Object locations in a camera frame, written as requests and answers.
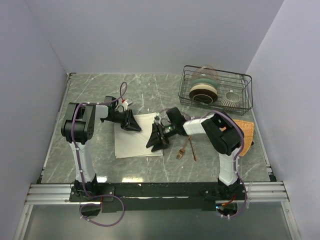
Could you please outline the white cloth napkin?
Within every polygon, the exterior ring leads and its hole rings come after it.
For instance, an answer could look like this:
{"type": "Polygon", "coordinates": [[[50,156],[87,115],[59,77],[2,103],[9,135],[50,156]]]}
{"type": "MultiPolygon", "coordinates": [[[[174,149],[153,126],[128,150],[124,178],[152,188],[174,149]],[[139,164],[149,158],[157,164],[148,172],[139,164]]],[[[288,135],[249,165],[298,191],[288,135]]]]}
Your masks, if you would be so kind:
{"type": "Polygon", "coordinates": [[[146,148],[152,133],[152,124],[156,113],[138,114],[134,118],[141,127],[141,131],[126,131],[119,123],[114,125],[114,148],[117,159],[133,157],[159,157],[163,156],[162,150],[151,151],[146,148]]]}

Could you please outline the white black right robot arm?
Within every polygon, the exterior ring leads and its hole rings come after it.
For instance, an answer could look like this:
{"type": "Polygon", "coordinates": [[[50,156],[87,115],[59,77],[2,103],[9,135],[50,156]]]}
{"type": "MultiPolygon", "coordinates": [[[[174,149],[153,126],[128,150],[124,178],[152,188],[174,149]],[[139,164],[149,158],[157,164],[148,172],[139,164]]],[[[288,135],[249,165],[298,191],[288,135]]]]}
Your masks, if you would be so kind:
{"type": "Polygon", "coordinates": [[[226,113],[216,110],[190,120],[177,107],[168,109],[166,115],[170,122],[167,126],[161,123],[159,116],[154,118],[146,148],[152,152],[164,150],[169,146],[169,138],[174,135],[191,137],[205,134],[219,156],[217,189],[211,192],[228,200],[241,191],[238,159],[244,148],[244,133],[240,127],[226,113]]]}

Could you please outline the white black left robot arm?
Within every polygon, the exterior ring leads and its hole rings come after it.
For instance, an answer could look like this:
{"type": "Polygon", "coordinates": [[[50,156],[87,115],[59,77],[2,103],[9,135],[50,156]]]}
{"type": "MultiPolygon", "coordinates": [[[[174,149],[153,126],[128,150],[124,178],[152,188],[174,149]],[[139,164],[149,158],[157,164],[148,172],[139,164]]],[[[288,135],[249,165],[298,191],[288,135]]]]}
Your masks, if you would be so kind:
{"type": "Polygon", "coordinates": [[[97,174],[93,168],[90,153],[90,140],[95,131],[95,121],[113,122],[129,132],[141,132],[132,110],[120,106],[119,99],[106,96],[102,103],[70,102],[64,115],[61,134],[71,147],[76,177],[72,191],[88,201],[94,201],[99,195],[97,174]]]}

